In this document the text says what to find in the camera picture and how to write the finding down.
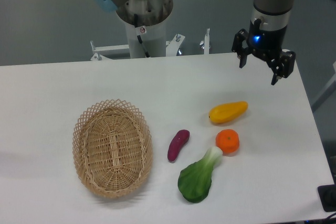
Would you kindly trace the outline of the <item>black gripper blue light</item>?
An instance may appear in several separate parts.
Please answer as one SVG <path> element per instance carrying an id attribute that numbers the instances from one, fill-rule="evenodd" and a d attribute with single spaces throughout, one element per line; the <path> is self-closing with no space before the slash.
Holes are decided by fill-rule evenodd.
<path id="1" fill-rule="evenodd" d="M 250 22 L 249 33 L 245 29 L 238 31 L 234 36 L 232 52 L 237 53 L 239 67 L 243 68 L 246 65 L 247 56 L 252 53 L 255 57 L 267 61 L 273 72 L 272 86 L 281 78 L 289 77 L 294 69 L 296 53 L 282 50 L 286 30 L 287 26 L 273 31 L 262 30 L 261 22 L 257 22 L 257 25 Z M 243 42 L 247 42 L 246 47 L 243 47 Z"/>

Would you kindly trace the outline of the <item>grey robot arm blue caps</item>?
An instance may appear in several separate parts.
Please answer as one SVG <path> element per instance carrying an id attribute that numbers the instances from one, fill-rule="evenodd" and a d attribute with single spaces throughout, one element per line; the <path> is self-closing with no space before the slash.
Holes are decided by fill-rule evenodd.
<path id="1" fill-rule="evenodd" d="M 116 12 L 128 28 L 132 58 L 166 56 L 165 30 L 173 0 L 94 0 L 105 12 Z M 293 72 L 296 54 L 284 51 L 282 42 L 294 0 L 254 0 L 248 30 L 236 33 L 232 51 L 240 67 L 249 55 L 264 61 L 273 72 L 272 84 Z"/>

